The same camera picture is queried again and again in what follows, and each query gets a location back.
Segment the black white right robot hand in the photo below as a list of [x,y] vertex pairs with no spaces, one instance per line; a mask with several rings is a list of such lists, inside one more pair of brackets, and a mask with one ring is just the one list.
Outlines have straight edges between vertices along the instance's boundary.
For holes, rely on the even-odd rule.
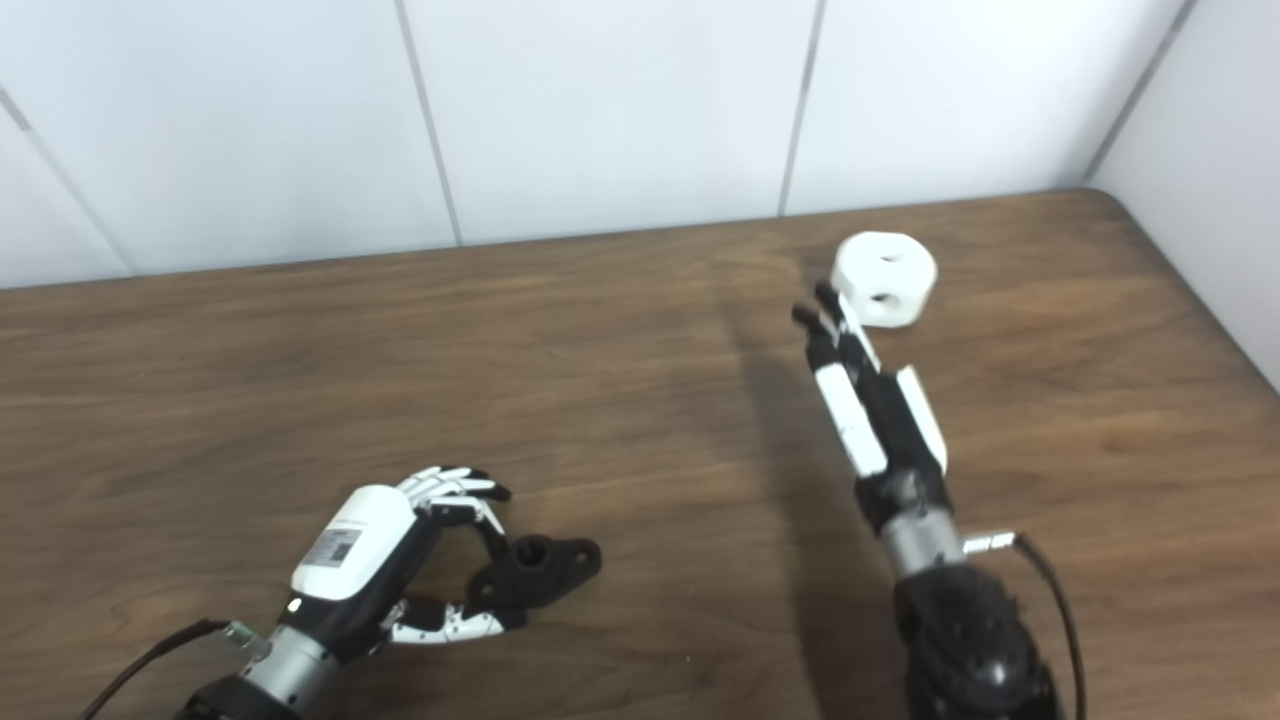
[[817,309],[796,304],[805,356],[855,475],[854,496],[874,533],[905,512],[951,512],[947,448],[914,366],[882,366],[851,304],[828,281]]

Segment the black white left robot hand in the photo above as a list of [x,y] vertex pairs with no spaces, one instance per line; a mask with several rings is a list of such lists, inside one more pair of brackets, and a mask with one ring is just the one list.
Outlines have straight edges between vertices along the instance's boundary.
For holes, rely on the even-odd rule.
[[319,643],[340,665],[387,643],[449,644],[525,628],[522,609],[407,594],[449,528],[476,529],[498,560],[508,543],[490,503],[509,497],[485,471],[456,466],[430,466],[397,486],[357,488],[294,569],[279,624]]

